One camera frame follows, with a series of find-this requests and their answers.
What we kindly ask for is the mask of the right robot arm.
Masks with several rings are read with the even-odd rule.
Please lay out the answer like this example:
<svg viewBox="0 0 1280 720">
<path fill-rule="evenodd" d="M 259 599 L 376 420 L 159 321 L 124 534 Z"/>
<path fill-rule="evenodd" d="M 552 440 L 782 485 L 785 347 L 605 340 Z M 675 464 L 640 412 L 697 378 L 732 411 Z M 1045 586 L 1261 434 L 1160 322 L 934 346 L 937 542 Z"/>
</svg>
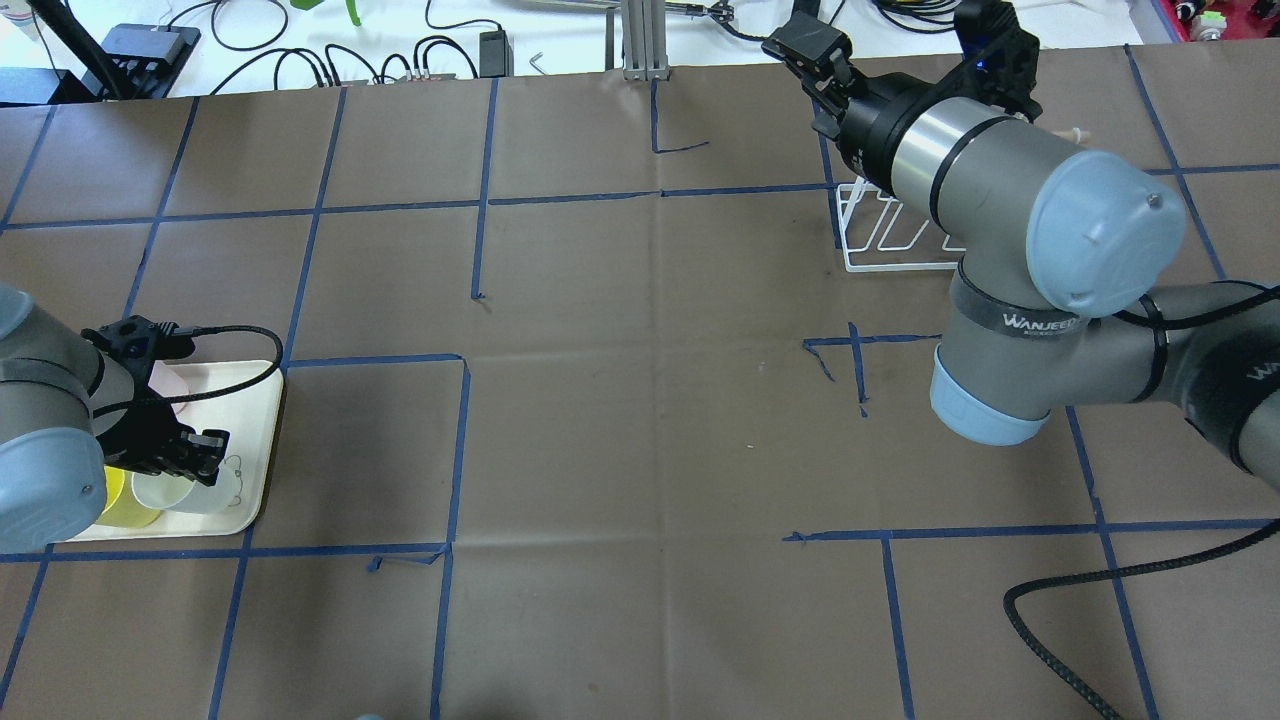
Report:
<svg viewBox="0 0 1280 720">
<path fill-rule="evenodd" d="M 931 83 L 867 76 L 850 38 L 795 13 L 762 47 L 801 82 L 844 163 L 963 243 L 931 406 L 1019 445 L 1057 407 L 1174 404 L 1240 470 L 1277 484 L 1277 288 L 1158 286 L 1181 196 L 1036 124 L 1039 40 L 1001 1 L 955 14 L 963 60 Z"/>
</svg>

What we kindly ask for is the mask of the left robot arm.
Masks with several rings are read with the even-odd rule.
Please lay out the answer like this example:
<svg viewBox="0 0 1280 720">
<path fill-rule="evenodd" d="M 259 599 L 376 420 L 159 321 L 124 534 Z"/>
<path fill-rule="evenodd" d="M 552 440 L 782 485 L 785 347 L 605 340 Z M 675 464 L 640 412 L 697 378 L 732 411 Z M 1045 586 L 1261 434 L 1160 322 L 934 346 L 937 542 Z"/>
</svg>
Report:
<svg viewBox="0 0 1280 720">
<path fill-rule="evenodd" d="M 92 525 L 106 468 L 219 478 L 230 436 L 196 430 L 150 387 L 154 366 L 195 343 L 142 316 L 74 332 L 24 291 L 1 288 L 1 547 L 27 553 Z"/>
</svg>

